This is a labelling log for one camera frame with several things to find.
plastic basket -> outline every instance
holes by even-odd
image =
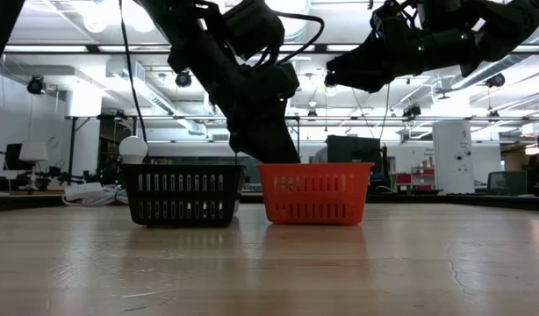
[[[123,165],[129,209],[140,225],[228,226],[243,166]]]
[[[373,163],[264,164],[268,220],[276,224],[357,225]]]

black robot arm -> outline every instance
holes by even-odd
[[[263,0],[245,0],[224,15],[203,0],[135,1],[172,45],[169,65],[177,73],[190,69],[225,114],[235,152],[266,163],[299,162],[284,121],[299,83],[293,66],[277,61],[284,27]],[[236,60],[264,48],[269,59],[257,67]]]
[[[416,15],[405,11],[409,6]],[[418,15],[421,28],[415,26]],[[481,18],[485,24],[473,31]],[[481,61],[502,59],[536,30],[539,0],[386,0],[370,25],[361,46],[327,64],[328,85],[372,93],[397,76],[455,65],[467,76]]]

desk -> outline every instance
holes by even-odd
[[[539,315],[539,212],[369,205],[360,226],[146,229],[0,212],[0,315]]]

white ball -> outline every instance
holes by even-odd
[[[137,136],[129,136],[119,144],[119,154],[124,164],[142,164],[147,152],[147,143]]]

white column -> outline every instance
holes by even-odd
[[[434,123],[435,185],[444,194],[474,193],[470,121]]]
[[[102,109],[102,92],[89,83],[78,83],[67,93],[67,116],[89,117],[99,115]],[[78,119],[77,126],[84,123]],[[68,157],[70,148],[70,128],[65,126],[63,156]],[[98,140],[100,137],[100,121],[92,119],[75,134],[75,151],[73,154],[73,175],[80,176],[84,170],[95,173],[97,168]],[[68,158],[63,169],[68,168]]]

